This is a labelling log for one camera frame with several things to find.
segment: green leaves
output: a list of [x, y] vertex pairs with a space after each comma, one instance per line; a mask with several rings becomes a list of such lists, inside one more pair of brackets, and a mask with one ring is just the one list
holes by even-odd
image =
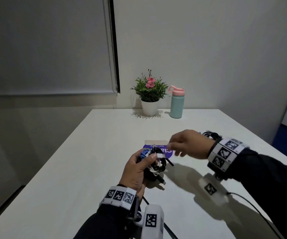
[[165, 82], [162, 82], [161, 77], [155, 81], [155, 86], [149, 89], [146, 88], [146, 83], [148, 82], [148, 80], [143, 73], [141, 73], [141, 78], [138, 77], [136, 81], [137, 85], [131, 89], [135, 90], [136, 94], [143, 101], [155, 102], [164, 98], [165, 95], [167, 95], [166, 90], [168, 89], [168, 86]]

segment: left hand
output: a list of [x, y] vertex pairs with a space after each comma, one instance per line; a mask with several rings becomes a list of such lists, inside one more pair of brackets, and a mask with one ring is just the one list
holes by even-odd
[[156, 154], [151, 154], [139, 163], [136, 163], [137, 157], [142, 151], [143, 149], [140, 149], [130, 157], [130, 159], [125, 165], [122, 177], [119, 181], [119, 184], [136, 190], [137, 196], [140, 200], [144, 195], [144, 189], [146, 187], [146, 183], [144, 181], [144, 169], [151, 165], [157, 159]]

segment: mint green bottle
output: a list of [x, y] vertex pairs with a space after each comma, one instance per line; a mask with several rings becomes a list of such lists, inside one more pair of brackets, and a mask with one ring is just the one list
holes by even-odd
[[172, 93], [170, 116], [172, 118], [181, 118], [183, 112], [185, 91], [183, 88], [177, 88], [173, 85], [170, 86], [168, 91]]

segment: pink bottle cap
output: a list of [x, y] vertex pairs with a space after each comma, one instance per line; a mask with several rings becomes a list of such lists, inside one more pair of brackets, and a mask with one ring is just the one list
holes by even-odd
[[168, 90], [170, 93], [172, 93], [173, 95], [175, 96], [184, 96], [185, 92], [184, 92], [184, 89], [182, 88], [177, 88], [175, 86], [170, 86], [169, 87], [169, 90]]

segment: table surface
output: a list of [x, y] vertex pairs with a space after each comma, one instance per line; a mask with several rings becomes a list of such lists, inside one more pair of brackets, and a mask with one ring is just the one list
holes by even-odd
[[[141, 112], [92, 110], [0, 216], [0, 238], [73, 238], [145, 140], [169, 140], [184, 129], [236, 138], [287, 165], [285, 155], [220, 110], [184, 110], [181, 119], [171, 118], [169, 110], [159, 110], [152, 118]], [[246, 201], [234, 197], [230, 209], [221, 208], [203, 193], [198, 180], [213, 173], [206, 160], [189, 156], [170, 160], [175, 166], [168, 165], [164, 172], [166, 185], [151, 186], [144, 196], [162, 206], [165, 223], [178, 238], [276, 238]], [[241, 183], [222, 184], [268, 218]]]

